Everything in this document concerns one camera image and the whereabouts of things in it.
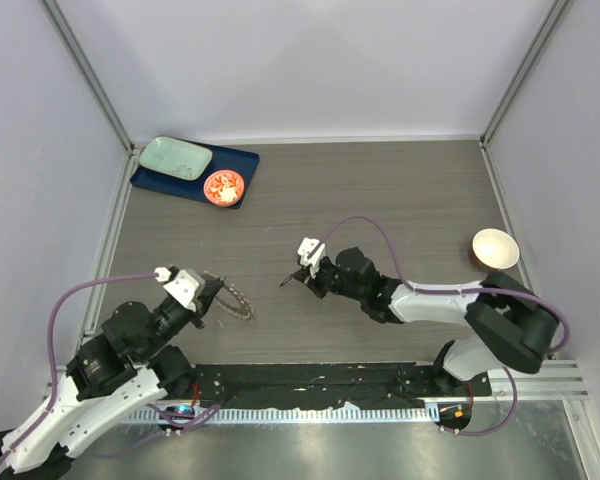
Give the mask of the large metal keyring with rings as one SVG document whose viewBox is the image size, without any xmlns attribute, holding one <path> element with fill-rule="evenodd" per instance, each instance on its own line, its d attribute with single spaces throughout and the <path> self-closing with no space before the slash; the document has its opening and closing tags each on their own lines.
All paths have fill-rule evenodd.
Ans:
<svg viewBox="0 0 600 480">
<path fill-rule="evenodd" d="M 255 309 L 251 301 L 236 285 L 208 271 L 203 271 L 201 277 L 207 283 L 222 280 L 223 286 L 221 290 L 225 291 L 232 298 L 231 301 L 226 301 L 217 294 L 213 299 L 213 304 L 215 306 L 242 321 L 251 321 L 255 319 Z"/>
</svg>

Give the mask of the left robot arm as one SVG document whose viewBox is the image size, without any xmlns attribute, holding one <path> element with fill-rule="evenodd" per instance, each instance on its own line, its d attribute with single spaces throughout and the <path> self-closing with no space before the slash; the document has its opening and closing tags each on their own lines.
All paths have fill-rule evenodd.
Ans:
<svg viewBox="0 0 600 480">
<path fill-rule="evenodd" d="M 154 310 L 127 301 L 84 343 L 62 374 L 52 375 L 45 403 L 20 426 L 0 431 L 0 479 L 59 479 L 72 463 L 135 410 L 185 397 L 193 368 L 171 340 L 203 318 L 224 286 L 221 278 L 163 284 Z"/>
</svg>

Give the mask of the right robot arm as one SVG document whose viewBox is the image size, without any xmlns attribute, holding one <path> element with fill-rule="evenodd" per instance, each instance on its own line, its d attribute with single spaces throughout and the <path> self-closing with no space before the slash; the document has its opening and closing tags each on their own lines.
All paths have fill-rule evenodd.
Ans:
<svg viewBox="0 0 600 480">
<path fill-rule="evenodd" d="M 471 336 L 447 342 L 427 378 L 427 391 L 453 395 L 476 376 L 505 367 L 535 374 L 551 349 L 558 313 L 504 273 L 457 286 L 414 284 L 380 273 L 352 247 L 330 259 L 317 239 L 304 239 L 291 277 L 323 298 L 356 301 L 373 321 L 409 324 L 433 321 L 471 329 Z"/>
</svg>

